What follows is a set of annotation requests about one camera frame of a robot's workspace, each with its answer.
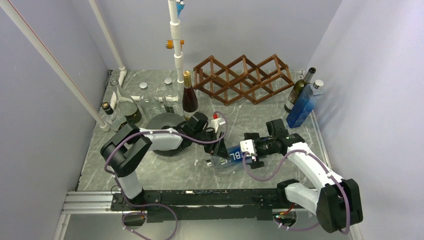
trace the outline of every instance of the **black bottle cap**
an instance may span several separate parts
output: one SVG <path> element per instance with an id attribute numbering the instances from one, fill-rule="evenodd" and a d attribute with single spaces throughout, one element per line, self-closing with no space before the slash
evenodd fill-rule
<path id="1" fill-rule="evenodd" d="M 111 115 L 114 113 L 114 109 L 111 107 L 109 102 L 105 101 L 101 104 L 101 108 L 107 115 Z"/>

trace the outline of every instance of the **gray marble surface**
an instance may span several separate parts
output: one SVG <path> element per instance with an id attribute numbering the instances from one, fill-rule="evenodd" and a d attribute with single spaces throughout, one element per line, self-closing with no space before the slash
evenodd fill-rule
<path id="1" fill-rule="evenodd" d="M 117 78 L 118 73 L 118 71 L 114 71 L 111 78 Z M 140 94 L 139 84 L 147 82 L 149 89 L 160 95 L 165 88 L 164 79 L 169 77 L 175 81 L 177 73 L 174 70 L 131 70 L 127 74 L 123 88 L 135 96 Z M 273 83 L 273 87 L 277 89 L 285 84 L 285 81 L 278 79 Z M 287 126 L 285 120 L 287 113 L 283 106 L 290 91 L 291 88 L 257 105 L 253 105 L 249 100 L 242 98 L 229 106 L 224 106 L 218 100 L 197 90 L 198 111 L 210 117 L 212 117 L 214 111 L 220 111 L 226 115 L 229 124 L 228 133 L 225 137 L 227 147 L 239 144 L 243 140 L 243 133 L 245 132 L 257 132 L 261 137 L 267 136 L 265 123 L 282 118 L 288 131 L 302 136 L 312 151 L 324 160 L 323 143 L 318 137 L 319 132 L 317 132 L 312 114 L 301 127 L 291 129 Z M 112 88 L 108 86 L 103 100 L 109 101 L 112 92 Z M 255 93 L 258 98 L 266 92 L 259 90 Z M 234 96 L 233 94 L 235 93 L 228 93 L 229 99 Z M 100 111 L 100 113 L 101 116 L 105 114 L 103 111 Z M 95 126 L 79 179 L 78 191 L 107 191 L 115 184 L 112 176 L 103 170 L 105 160 L 100 155 L 100 148 L 113 134 L 111 130 L 103 132 L 98 125 Z M 277 183 L 293 178 L 298 179 L 307 187 L 313 187 L 299 168 L 290 161 L 283 163 L 280 171 L 272 180 L 260 182 L 247 175 L 242 164 L 235 164 L 223 169 L 208 168 L 205 164 L 205 160 L 208 158 L 209 155 L 203 151 L 203 146 L 197 144 L 192 144 L 177 156 L 172 157 L 159 156 L 150 151 L 145 155 L 136 172 L 144 189 L 147 190 L 275 188 Z M 281 158 L 280 154 L 268 156 L 263 159 L 265 167 L 254 169 L 252 172 L 257 176 L 269 176 Z"/>

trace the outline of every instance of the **white wall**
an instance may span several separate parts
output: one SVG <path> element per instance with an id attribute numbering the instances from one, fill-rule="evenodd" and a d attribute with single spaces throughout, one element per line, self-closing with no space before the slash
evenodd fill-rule
<path id="1" fill-rule="evenodd" d="M 107 69 L 70 1 L 12 0 L 94 106 Z M 0 239 L 52 239 L 94 119 L 0 9 Z"/>
<path id="2" fill-rule="evenodd" d="M 72 0 L 106 66 L 118 69 L 87 0 Z M 341 0 L 186 0 L 181 12 L 184 68 L 214 55 L 229 64 L 242 54 L 259 63 L 277 54 L 304 69 Z M 129 69 L 174 69 L 166 0 L 97 0 Z"/>
<path id="3" fill-rule="evenodd" d="M 365 239 L 422 239 L 424 2 L 343 0 L 309 66 L 333 167 L 361 190 Z"/>

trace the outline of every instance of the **green wine bottle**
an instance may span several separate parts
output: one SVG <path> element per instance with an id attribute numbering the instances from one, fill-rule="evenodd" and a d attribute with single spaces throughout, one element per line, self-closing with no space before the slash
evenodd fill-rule
<path id="1" fill-rule="evenodd" d="M 312 76 L 316 71 L 317 70 L 315 69 L 315 67 L 309 68 L 306 73 L 306 76 L 303 78 L 303 76 L 301 75 L 300 79 L 294 84 L 294 87 L 291 90 L 290 95 L 288 95 L 288 99 L 284 104 L 284 109 L 286 112 L 290 113 L 299 96 L 301 95 L 302 91 L 304 90 L 305 86 L 311 82 Z"/>

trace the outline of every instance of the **brown wooden lattice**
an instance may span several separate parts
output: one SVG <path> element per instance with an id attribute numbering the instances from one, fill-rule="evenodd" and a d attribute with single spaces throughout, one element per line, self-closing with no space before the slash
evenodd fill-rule
<path id="1" fill-rule="evenodd" d="M 276 70 L 272 71 L 271 73 L 266 73 L 261 69 L 261 67 L 271 61 L 275 62 Z M 242 74 L 238 75 L 233 70 L 231 70 L 231 68 L 240 62 L 243 63 L 244 71 Z M 210 63 L 210 74 L 204 73 L 204 70 L 202 69 L 202 67 L 208 63 Z M 220 67 L 220 70 L 214 71 L 214 64 Z M 216 60 L 213 55 L 211 55 L 195 66 L 193 70 L 194 89 L 198 89 L 204 92 L 211 98 L 222 102 L 226 106 L 234 103 L 242 97 L 248 99 L 254 105 L 256 105 L 294 85 L 292 77 L 290 76 L 289 66 L 281 61 L 281 59 L 279 59 L 276 54 L 268 57 L 257 65 L 250 61 L 245 55 L 242 55 L 226 66 L 220 61 Z M 225 73 L 226 79 L 220 77 L 220 75 L 223 73 Z M 282 78 L 284 81 L 286 81 L 287 85 L 284 85 L 277 90 L 273 90 L 272 82 L 279 78 Z M 205 88 L 207 83 L 210 84 L 210 90 Z M 214 84 L 220 87 L 220 89 L 214 91 Z M 244 91 L 243 84 L 249 87 L 249 89 Z M 259 99 L 256 99 L 255 91 L 259 90 L 260 88 L 268 92 L 268 94 Z M 228 99 L 228 89 L 233 90 L 238 95 L 232 99 Z"/>

